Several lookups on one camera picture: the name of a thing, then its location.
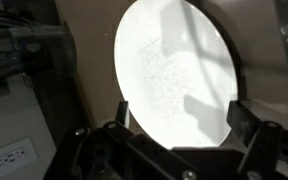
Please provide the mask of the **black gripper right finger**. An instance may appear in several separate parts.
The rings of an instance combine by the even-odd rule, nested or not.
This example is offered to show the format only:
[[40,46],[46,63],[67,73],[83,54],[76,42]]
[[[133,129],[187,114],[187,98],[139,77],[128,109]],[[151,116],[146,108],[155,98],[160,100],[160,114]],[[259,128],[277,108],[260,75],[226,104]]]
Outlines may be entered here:
[[227,123],[238,136],[238,139],[248,147],[261,125],[261,120],[240,101],[231,101],[228,108]]

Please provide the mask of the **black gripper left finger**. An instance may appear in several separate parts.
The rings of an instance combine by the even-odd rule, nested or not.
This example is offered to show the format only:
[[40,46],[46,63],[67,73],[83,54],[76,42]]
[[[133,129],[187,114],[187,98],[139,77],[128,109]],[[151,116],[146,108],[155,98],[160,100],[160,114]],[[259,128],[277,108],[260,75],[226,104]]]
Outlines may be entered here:
[[124,127],[129,127],[129,103],[127,101],[121,101],[119,103],[115,120],[121,123]]

